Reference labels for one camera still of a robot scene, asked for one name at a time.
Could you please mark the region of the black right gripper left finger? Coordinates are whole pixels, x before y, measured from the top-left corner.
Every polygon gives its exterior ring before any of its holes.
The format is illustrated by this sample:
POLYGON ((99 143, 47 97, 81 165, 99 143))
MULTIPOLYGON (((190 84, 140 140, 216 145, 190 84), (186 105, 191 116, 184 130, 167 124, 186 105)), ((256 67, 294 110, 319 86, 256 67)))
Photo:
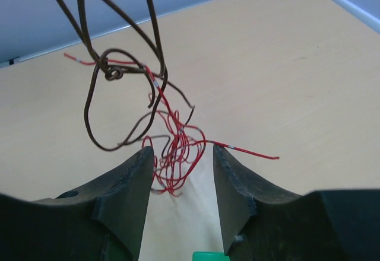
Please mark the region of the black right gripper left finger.
POLYGON ((137 260, 153 182, 144 147, 57 198, 1 195, 2 260, 137 260))

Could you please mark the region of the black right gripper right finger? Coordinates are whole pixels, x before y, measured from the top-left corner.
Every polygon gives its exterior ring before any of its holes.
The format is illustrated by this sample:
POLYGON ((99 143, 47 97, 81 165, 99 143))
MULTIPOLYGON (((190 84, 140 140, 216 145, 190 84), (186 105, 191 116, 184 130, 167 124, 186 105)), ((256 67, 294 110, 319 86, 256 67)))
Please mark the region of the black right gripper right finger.
POLYGON ((378 260, 379 190, 290 192, 213 148, 223 250, 230 260, 378 260))

